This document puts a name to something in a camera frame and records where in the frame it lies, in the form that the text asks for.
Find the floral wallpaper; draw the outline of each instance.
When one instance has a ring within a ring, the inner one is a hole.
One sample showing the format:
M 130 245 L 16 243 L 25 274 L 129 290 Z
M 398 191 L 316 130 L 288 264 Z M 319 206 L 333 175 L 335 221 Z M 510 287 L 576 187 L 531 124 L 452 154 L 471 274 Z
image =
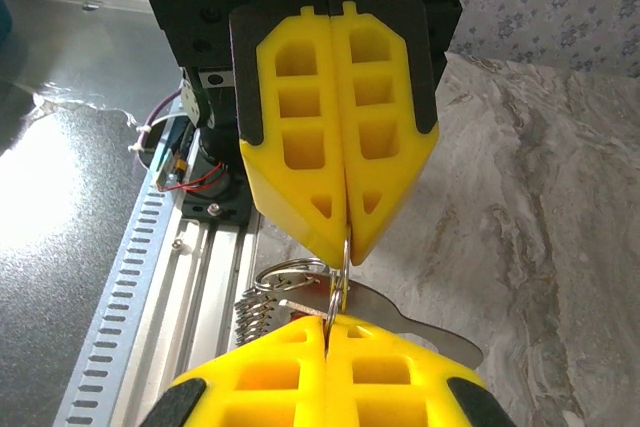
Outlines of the floral wallpaper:
M 461 0 L 461 54 L 640 76 L 639 0 Z

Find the yellow plastic part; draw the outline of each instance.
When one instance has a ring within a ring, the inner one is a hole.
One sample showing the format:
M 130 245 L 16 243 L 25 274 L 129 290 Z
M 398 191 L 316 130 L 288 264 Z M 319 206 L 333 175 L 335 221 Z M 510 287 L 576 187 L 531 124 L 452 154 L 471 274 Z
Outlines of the yellow plastic part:
M 352 229 L 351 260 L 359 265 L 413 192 L 438 141 L 416 128 L 407 48 L 371 14 L 345 2 L 332 17 L 342 152 Z
M 377 326 L 303 317 L 178 377 L 207 389 L 186 427 L 470 427 L 447 386 L 475 372 Z
M 264 142 L 240 142 L 256 207 L 333 267 L 347 235 L 331 25 L 312 7 L 258 46 Z
M 416 128 L 406 44 L 371 14 L 311 7 L 258 46 L 264 142 L 241 141 L 258 210 L 333 267 L 364 261 L 438 139 Z

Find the reflective surface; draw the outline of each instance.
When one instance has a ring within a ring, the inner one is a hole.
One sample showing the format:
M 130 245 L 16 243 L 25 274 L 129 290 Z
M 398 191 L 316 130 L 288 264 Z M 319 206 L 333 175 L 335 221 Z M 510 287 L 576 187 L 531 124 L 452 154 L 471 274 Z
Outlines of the reflective surface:
M 143 120 L 180 77 L 149 14 L 6 2 L 0 425 L 41 426 L 56 414 L 144 176 L 118 110 Z

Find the gray marble surface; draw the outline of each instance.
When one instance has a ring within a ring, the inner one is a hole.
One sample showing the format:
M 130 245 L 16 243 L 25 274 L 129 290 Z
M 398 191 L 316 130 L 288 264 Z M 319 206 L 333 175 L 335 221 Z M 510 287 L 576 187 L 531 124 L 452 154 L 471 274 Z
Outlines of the gray marble surface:
M 640 418 L 640 83 L 451 56 L 441 140 L 353 277 L 485 352 L 519 426 Z M 308 255 L 269 222 L 257 267 Z

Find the metal ring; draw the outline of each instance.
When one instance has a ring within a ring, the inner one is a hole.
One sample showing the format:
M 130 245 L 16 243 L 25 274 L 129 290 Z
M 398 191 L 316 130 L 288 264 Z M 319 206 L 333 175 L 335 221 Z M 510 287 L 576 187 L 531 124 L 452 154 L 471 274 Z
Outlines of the metal ring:
M 347 293 L 349 291 L 349 266 L 351 265 L 351 228 L 347 230 L 347 238 L 344 241 L 342 255 L 342 269 L 337 273 L 332 271 L 331 294 L 329 308 L 327 309 L 327 321 L 324 324 L 325 338 L 328 339 L 331 329 L 338 314 L 343 314 L 347 309 Z
M 267 279 L 276 275 L 304 274 L 305 271 L 308 270 L 308 267 L 322 267 L 324 269 L 326 268 L 326 264 L 320 259 L 313 257 L 280 262 L 260 272 L 254 280 L 254 287 L 260 292 L 289 292 L 318 282 L 317 279 L 309 276 L 305 276 L 304 281 L 290 284 L 287 287 L 274 286 L 267 282 Z

